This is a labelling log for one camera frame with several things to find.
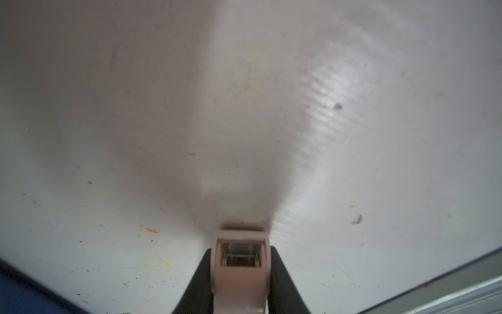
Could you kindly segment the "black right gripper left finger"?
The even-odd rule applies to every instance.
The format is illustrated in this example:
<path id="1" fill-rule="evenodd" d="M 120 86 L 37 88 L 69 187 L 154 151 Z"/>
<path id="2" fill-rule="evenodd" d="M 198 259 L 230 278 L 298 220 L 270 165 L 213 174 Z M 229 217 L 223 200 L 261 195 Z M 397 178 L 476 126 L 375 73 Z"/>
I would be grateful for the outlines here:
<path id="1" fill-rule="evenodd" d="M 211 249 L 207 249 L 172 314 L 213 314 L 210 262 Z"/>

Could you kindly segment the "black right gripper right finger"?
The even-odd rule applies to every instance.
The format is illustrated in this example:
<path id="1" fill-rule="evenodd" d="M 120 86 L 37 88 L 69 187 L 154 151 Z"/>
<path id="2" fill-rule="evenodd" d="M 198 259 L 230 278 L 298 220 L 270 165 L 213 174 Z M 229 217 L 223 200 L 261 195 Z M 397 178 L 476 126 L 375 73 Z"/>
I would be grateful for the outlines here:
<path id="1" fill-rule="evenodd" d="M 273 246 L 271 246 L 270 289 L 267 302 L 269 313 L 310 313 L 283 263 L 281 256 Z"/>

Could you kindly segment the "blue white paper bag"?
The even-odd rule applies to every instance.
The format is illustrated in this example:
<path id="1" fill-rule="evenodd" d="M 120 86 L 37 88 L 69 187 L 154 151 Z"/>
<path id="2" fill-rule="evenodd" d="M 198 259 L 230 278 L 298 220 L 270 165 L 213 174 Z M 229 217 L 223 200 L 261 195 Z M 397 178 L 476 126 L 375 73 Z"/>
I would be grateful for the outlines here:
<path id="1" fill-rule="evenodd" d="M 9 263 L 1 261 L 1 313 L 86 312 Z"/>

